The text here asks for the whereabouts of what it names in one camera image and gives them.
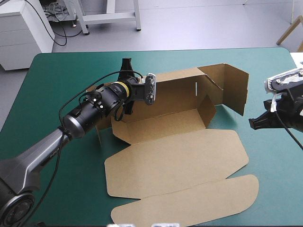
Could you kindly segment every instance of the cable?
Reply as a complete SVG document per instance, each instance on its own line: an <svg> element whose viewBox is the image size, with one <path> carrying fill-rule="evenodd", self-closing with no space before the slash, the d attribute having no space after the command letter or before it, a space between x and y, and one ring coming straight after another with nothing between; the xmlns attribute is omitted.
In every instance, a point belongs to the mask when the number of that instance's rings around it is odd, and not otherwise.
<svg viewBox="0 0 303 227"><path fill-rule="evenodd" d="M58 156L57 156L56 166L55 166L55 169L53 171L52 178L50 179L50 181L48 183L48 186L47 186L46 190L44 191L42 197L40 198L39 202L37 203L37 205L35 206L33 211L30 213L30 215L27 217L27 219L22 223L22 225L20 227L23 227L28 222L28 220L33 216L33 214L36 212L36 210L39 208L40 204L43 202L44 198L46 197L49 189L51 188L51 186L53 184L53 180L56 177L56 174L57 174L57 171L58 171L58 168L59 168L59 162L60 162L60 157L61 157L63 141L64 141L64 133L62 133L62 136L61 136L61 139L60 139L60 145L59 145L59 149L58 149Z"/></svg>
<svg viewBox="0 0 303 227"><path fill-rule="evenodd" d="M299 142L299 140L289 131L288 127L283 123L282 119L280 118L277 111L275 111L277 119L280 121L282 126L285 128L285 130L288 132L288 134L293 138L293 140L299 145L299 147L303 150L302 144Z"/></svg>
<svg viewBox="0 0 303 227"><path fill-rule="evenodd" d="M78 36L78 35L80 35L81 34L81 32L82 32L82 30L81 31L79 31L77 34L75 34L75 35L67 35L67 36L65 36L65 35L61 35L61 34L59 34L59 33L56 33L55 31L53 31L56 35L58 35L58 36L62 36L62 37L67 37L67 38L70 38L70 37L75 37L75 36Z"/></svg>
<svg viewBox="0 0 303 227"><path fill-rule="evenodd" d="M59 119L60 119L60 122L61 122L61 126L63 127L64 129L64 125L63 125L63 121L62 121L62 118L61 118L61 111L62 109L68 104L70 103L73 99L75 99L78 95L80 95L81 93L83 93L84 91L86 91L89 87L93 86L94 84L96 84L97 82L99 82L100 80L108 77L108 76L111 76L113 74L116 74L116 73L120 73L120 72L132 72L132 73L135 73L137 75L139 75L141 78L143 78L143 76L139 73L139 72L136 72L136 71L132 71L132 70L120 70L120 71L116 71L116 72L112 72L112 73L109 73L99 79L97 79L94 83L92 83L91 85L89 85L88 87L86 87L84 90L82 90L81 92L79 92L78 94L76 94L73 98L71 98L69 101L67 101L59 110ZM64 141L64 132L62 133L62 136L61 136L61 139L60 139L60 145L59 145L59 149L58 149L58 156L57 156L57 161L56 161L56 166L55 166L55 169L53 171L53 175L48 183L48 186L46 188L46 190L44 191L42 197L40 198L39 202L37 203L37 205L35 206L35 208L33 209L33 211L29 214L29 216L27 217L27 219L22 223L22 225L20 227L23 227L27 222L28 220L34 215L34 213L36 212L36 210L39 208L40 204L43 202L44 198L46 197L49 189L51 188L52 184L53 184L53 180L57 174L57 171L58 171L58 168L59 168L59 162L60 162L60 157L61 157L61 150L62 150L62 145L63 145L63 141Z"/></svg>
<svg viewBox="0 0 303 227"><path fill-rule="evenodd" d="M53 13L51 13L51 12L48 12L48 11L46 11L46 10L44 10L44 13L48 13L48 14L49 14L49 15L47 15L47 17L54 17L54 16L55 16L55 14L53 14ZM63 28L61 22L60 22L59 20L56 21L56 22L59 22L59 24L60 24L62 30L64 30L64 28ZM53 32L54 32L56 35L58 35L58 36L70 38L70 37L75 37L75 36L80 35L80 33L82 32L82 29L81 29L77 34L75 34L75 35L62 35L62 34L56 33L55 31L53 31Z"/></svg>
<svg viewBox="0 0 303 227"><path fill-rule="evenodd" d="M51 34L49 33L49 31L47 30L46 25L45 25L44 21L42 20L40 14L39 14L38 11L35 9L35 7L34 7L28 0L24 0L24 1L26 1L26 2L34 9L34 11L36 12L36 14L39 16L39 18L40 18L40 20L41 20L41 22L42 22L44 28L46 29L46 31L47 31L49 37L50 37L57 45L59 45L59 46L65 46L65 45L67 44L67 37L66 37L66 33L65 33L65 30L64 30L63 26L61 25L61 27L62 27L62 29L63 29L63 32L64 32L64 35L65 35L65 43L64 43L64 44L60 44L60 43L57 43L57 42L55 41L55 39L53 39L53 37L51 36Z"/></svg>
<svg viewBox="0 0 303 227"><path fill-rule="evenodd" d="M83 89L82 91L80 91L80 92L78 92L76 95L74 95L74 96L73 96L71 99L69 99L65 104L63 104L63 106L61 106L58 115L59 115L59 121L60 121L62 127L64 127L64 125L63 125L63 118L61 117L61 112L62 112L63 108L66 107L66 105L67 105L68 103L70 103L72 100L74 100L77 96L81 95L81 94L82 94L83 92L85 92L88 88L90 88L91 86L93 86L93 85L95 85L96 83L98 83L100 80L102 80L102 79L104 79L104 78L106 78L106 77L109 77L109 76L111 76L111 75L114 75L114 74L116 74L116 73L120 73L120 72L132 72L132 73L135 73L135 74L139 75L141 78L143 78L143 76L142 76L141 73L139 73L139 72L136 72L136 71L133 71L133 70L120 70L120 71L116 71L116 72L111 72L111 73L109 73L109 74L107 74L107 75L105 75L105 76L103 76L103 77L97 79L95 82L93 82L92 84L88 85L85 89Z"/></svg>

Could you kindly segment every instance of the green table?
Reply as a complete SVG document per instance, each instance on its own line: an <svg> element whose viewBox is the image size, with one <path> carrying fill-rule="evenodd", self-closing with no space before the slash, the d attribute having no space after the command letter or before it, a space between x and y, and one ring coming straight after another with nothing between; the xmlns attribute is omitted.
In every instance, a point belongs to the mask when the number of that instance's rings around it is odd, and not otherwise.
<svg viewBox="0 0 303 227"><path fill-rule="evenodd" d="M241 214L204 225L303 224L303 152L283 129L254 131L248 122L248 118L264 112L263 100L271 98L264 91L263 81L295 68L283 48L39 54L0 133L0 158L13 157L52 132L59 125L59 107L95 79L119 70L123 57L131 57L133 68L143 74L222 62L248 72L245 115L217 106L209 128L237 131L250 162L233 176L256 175L259 195ZM105 82L115 79L113 76ZM103 130L101 135L102 147L95 131L91 131L63 149L57 178L32 221L48 225L105 225L111 223L112 208L132 201L108 196L103 164L107 157L128 145L114 137L111 129ZM295 135L303 139L303 134ZM42 171L37 198L45 189L53 166L54 160Z"/></svg>

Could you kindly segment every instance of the wooden chair leg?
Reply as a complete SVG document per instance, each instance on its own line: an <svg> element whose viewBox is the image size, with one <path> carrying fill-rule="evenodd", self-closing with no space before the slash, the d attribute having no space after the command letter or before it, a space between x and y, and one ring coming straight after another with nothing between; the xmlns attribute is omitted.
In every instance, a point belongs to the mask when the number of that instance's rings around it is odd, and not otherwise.
<svg viewBox="0 0 303 227"><path fill-rule="evenodd" d="M281 36L281 38L279 38L279 40L277 41L276 44L280 45L291 34L291 32L302 22L303 22L303 16L300 15L297 17L297 19L294 21L294 23L292 25L290 25L290 27L286 30L286 32L284 32L284 34Z"/></svg>
<svg viewBox="0 0 303 227"><path fill-rule="evenodd" d="M297 52L303 52L303 41L301 42Z"/></svg>

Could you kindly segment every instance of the white tape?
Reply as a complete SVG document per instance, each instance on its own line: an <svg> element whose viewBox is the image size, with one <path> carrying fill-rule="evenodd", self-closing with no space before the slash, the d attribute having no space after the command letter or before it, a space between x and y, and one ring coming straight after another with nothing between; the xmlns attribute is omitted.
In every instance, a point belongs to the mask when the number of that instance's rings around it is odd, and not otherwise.
<svg viewBox="0 0 303 227"><path fill-rule="evenodd" d="M274 93L273 99L271 101L271 107L270 107L270 111L276 112L276 93Z"/></svg>

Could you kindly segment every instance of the cardboard lid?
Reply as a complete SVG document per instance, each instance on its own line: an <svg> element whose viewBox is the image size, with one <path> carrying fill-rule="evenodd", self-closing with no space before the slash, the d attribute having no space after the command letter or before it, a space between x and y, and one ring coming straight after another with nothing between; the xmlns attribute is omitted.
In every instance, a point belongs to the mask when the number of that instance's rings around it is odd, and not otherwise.
<svg viewBox="0 0 303 227"><path fill-rule="evenodd" d="M248 77L228 64L158 74L154 104L135 102L132 115L120 122L112 120L113 133L135 144L204 129L215 115L214 105L219 104L243 115Z"/></svg>
<svg viewBox="0 0 303 227"><path fill-rule="evenodd" d="M255 201L258 189L258 179L245 175L151 196L114 208L111 217L114 223L132 223L138 227L154 223L193 226L246 210Z"/></svg>
<svg viewBox="0 0 303 227"><path fill-rule="evenodd" d="M249 159L232 130L202 129L131 145L105 161L111 196L145 198L221 180Z"/></svg>

